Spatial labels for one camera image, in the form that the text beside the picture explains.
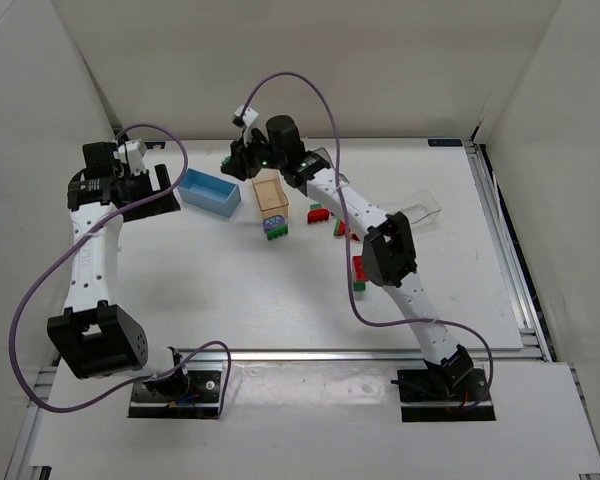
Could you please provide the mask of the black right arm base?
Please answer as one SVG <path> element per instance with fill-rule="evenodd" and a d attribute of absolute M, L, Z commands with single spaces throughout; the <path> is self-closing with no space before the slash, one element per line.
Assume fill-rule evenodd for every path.
<path fill-rule="evenodd" d="M 496 420 L 487 376 L 474 368 L 448 388 L 429 370 L 403 369 L 391 384 L 398 389 L 403 423 L 492 422 Z"/>

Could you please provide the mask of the red arched lego brick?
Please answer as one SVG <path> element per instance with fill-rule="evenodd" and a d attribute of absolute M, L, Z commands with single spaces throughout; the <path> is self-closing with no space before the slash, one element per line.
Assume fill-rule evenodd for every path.
<path fill-rule="evenodd" d="M 331 212 L 325 208 L 312 209 L 307 213 L 307 223 L 315 224 L 329 221 Z"/>

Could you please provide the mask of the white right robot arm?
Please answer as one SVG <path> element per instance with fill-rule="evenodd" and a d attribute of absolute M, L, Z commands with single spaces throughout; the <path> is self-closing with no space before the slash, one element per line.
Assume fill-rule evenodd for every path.
<path fill-rule="evenodd" d="M 369 203 L 340 175 L 339 157 L 325 149 L 308 150 L 294 120 L 277 115 L 266 130 L 244 131 L 230 145 L 221 171 L 239 180 L 263 169 L 275 169 L 286 183 L 305 197 L 321 203 L 343 220 L 362 242 L 363 267 L 371 283 L 394 302 L 419 344 L 428 370 L 450 389 L 473 369 L 467 349 L 451 333 L 454 322 L 441 319 L 421 283 L 416 249 L 407 216 L 390 214 Z"/>

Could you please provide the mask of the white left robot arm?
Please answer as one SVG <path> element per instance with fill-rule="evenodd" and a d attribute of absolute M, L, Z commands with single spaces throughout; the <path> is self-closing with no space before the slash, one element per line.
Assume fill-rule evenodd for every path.
<path fill-rule="evenodd" d="M 139 371 L 149 359 L 142 326 L 119 304 L 119 236 L 124 223 L 179 210 L 167 168 L 148 169 L 146 146 L 96 142 L 82 148 L 84 168 L 68 184 L 78 251 L 63 311 L 47 333 L 79 379 Z"/>

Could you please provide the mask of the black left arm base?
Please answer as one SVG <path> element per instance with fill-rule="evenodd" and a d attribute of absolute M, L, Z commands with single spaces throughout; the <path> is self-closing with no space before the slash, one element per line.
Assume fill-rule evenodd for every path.
<path fill-rule="evenodd" d="M 155 386 L 134 385 L 127 416 L 131 419 L 217 419 L 223 393 L 224 365 L 193 362 L 186 372 Z"/>

